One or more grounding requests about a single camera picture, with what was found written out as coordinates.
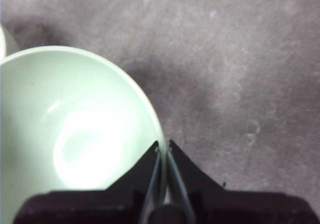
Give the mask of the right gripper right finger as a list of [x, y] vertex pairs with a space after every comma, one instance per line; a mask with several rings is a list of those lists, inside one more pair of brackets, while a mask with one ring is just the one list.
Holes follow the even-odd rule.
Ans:
[[301, 197], [281, 192], [229, 190], [197, 167], [170, 140], [168, 180], [173, 201], [191, 224], [315, 224], [317, 215]]

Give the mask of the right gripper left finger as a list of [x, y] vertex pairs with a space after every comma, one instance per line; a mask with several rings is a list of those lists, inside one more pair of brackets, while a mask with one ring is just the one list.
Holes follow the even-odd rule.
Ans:
[[154, 142], [136, 164], [104, 190], [64, 190], [27, 199], [15, 224], [141, 224], [160, 200], [162, 161]]

